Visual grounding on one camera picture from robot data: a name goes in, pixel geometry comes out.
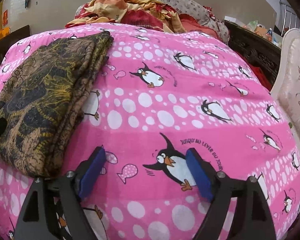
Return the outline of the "brown batik floral garment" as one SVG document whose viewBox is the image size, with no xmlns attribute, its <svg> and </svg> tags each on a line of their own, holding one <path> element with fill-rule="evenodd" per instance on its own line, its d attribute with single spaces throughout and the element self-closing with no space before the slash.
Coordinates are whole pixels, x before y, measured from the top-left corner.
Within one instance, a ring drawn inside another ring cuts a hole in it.
<svg viewBox="0 0 300 240">
<path fill-rule="evenodd" d="M 59 38 L 14 70 L 0 92 L 0 118 L 7 120 L 0 160 L 32 178 L 59 173 L 113 41 L 108 31 Z"/>
</svg>

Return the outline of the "dark wooden furniture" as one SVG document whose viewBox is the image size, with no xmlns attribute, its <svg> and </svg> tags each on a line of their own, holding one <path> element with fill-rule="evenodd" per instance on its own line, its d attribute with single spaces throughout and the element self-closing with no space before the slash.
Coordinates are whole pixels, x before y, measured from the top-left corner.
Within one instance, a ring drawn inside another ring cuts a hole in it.
<svg viewBox="0 0 300 240">
<path fill-rule="evenodd" d="M 12 45 L 30 36 L 30 26 L 26 25 L 0 39 L 0 65 Z"/>
</svg>

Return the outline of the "pink penguin bed sheet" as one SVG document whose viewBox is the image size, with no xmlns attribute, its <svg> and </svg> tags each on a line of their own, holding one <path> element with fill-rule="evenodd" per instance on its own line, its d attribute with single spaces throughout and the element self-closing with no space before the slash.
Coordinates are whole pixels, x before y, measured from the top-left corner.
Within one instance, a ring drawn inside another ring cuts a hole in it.
<svg viewBox="0 0 300 240">
<path fill-rule="evenodd" d="M 230 178 L 257 179 L 276 239 L 300 213 L 300 154 L 279 104 L 228 46 L 201 32 L 168 34 L 93 23 L 16 42 L 0 66 L 5 82 L 35 50 L 102 31 L 114 41 L 54 177 L 103 147 L 106 162 L 81 207 L 98 239 L 194 239 L 210 203 L 187 166 L 194 148 Z M 36 178 L 0 160 L 0 237 L 14 239 Z"/>
</svg>

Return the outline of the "white upholstered chair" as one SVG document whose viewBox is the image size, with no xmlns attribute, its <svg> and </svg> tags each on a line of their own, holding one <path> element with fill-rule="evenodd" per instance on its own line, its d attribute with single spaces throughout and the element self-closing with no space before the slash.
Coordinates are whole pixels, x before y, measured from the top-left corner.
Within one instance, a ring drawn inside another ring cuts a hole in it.
<svg viewBox="0 0 300 240">
<path fill-rule="evenodd" d="M 271 94 L 300 141 L 300 29 L 290 29 L 283 37 L 279 71 Z"/>
</svg>

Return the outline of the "dark carved wooden headboard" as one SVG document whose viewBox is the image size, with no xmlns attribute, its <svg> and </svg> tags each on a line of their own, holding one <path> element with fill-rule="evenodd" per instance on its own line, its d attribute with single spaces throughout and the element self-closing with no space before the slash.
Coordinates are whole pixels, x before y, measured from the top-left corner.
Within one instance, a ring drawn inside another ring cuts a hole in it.
<svg viewBox="0 0 300 240">
<path fill-rule="evenodd" d="M 225 25 L 230 34 L 229 47 L 249 64 L 260 68 L 269 83 L 274 85 L 280 67 L 281 49 L 235 23 L 225 21 Z"/>
</svg>

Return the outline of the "red orange crumpled blanket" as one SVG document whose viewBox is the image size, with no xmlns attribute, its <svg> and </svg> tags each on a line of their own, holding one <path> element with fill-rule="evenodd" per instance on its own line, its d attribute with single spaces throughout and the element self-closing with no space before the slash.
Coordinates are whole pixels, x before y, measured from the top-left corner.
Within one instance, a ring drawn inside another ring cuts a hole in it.
<svg viewBox="0 0 300 240">
<path fill-rule="evenodd" d="M 158 0 L 92 0 L 65 27 L 92 23 L 121 23 L 175 34 L 211 30 Z"/>
</svg>

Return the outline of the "clutter on shelf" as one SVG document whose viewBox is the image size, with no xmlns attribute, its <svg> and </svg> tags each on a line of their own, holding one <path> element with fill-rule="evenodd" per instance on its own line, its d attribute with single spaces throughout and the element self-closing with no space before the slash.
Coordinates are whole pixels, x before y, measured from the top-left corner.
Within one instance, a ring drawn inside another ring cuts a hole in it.
<svg viewBox="0 0 300 240">
<path fill-rule="evenodd" d="M 231 23 L 235 27 L 239 27 L 241 29 L 250 31 L 266 40 L 270 41 L 272 44 L 276 45 L 277 47 L 282 47 L 282 40 L 283 37 L 281 36 L 281 31 L 278 29 L 277 26 L 273 28 L 266 28 L 264 25 L 260 24 L 257 20 L 251 21 L 248 24 L 245 24 L 238 20 L 237 18 L 225 16 L 224 17 L 225 23 Z"/>
</svg>

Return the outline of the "grey floral pillow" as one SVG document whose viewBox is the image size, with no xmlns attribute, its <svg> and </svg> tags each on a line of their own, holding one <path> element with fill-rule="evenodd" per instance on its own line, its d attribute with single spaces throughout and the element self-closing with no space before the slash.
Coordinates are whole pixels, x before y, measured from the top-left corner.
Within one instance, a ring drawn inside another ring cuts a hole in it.
<svg viewBox="0 0 300 240">
<path fill-rule="evenodd" d="M 229 42 L 229 30 L 226 27 L 225 23 L 219 19 L 217 19 L 210 7 L 205 7 L 200 5 L 199 3 L 193 0 L 158 0 L 162 3 L 166 3 L 173 7 L 177 13 L 179 14 L 188 14 L 195 18 L 198 23 L 202 26 L 208 27 L 211 30 L 209 33 L 205 33 L 200 31 L 201 33 L 208 34 L 223 43 Z M 84 5 L 80 6 L 75 16 L 77 16 L 80 10 L 83 8 Z"/>
</svg>

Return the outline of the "metal railing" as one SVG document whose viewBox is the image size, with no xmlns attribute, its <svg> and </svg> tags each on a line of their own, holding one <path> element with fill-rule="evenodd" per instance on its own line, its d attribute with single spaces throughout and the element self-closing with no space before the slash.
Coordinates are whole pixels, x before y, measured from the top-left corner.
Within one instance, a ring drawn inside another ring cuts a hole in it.
<svg viewBox="0 0 300 240">
<path fill-rule="evenodd" d="M 284 36 L 290 29 L 300 29 L 300 18 L 288 3 L 280 0 L 280 5 L 284 10 L 281 30 L 281 36 Z"/>
</svg>

